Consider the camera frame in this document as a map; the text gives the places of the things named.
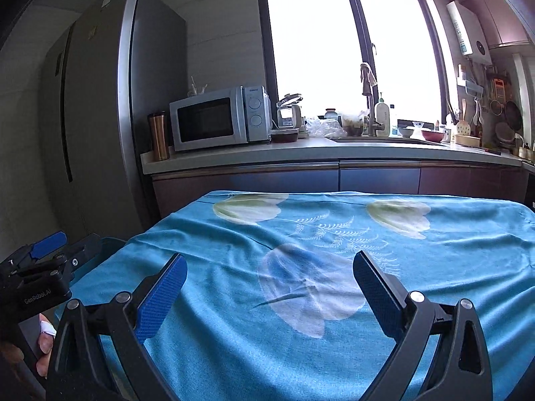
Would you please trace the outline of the left hand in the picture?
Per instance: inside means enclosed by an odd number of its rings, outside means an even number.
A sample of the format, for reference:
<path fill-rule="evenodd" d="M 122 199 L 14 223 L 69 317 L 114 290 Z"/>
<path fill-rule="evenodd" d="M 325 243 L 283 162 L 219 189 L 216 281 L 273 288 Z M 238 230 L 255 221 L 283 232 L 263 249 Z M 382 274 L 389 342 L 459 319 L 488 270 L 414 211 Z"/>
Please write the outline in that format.
<path fill-rule="evenodd" d="M 40 313 L 39 318 L 39 337 L 36 341 L 40 352 L 35 365 L 36 372 L 41 378 L 47 378 L 49 362 L 52 353 L 53 343 L 55 342 L 55 327 L 47 319 L 46 315 Z M 24 353 L 17 346 L 8 342 L 1 342 L 1 354 L 9 365 L 18 365 L 24 362 Z"/>

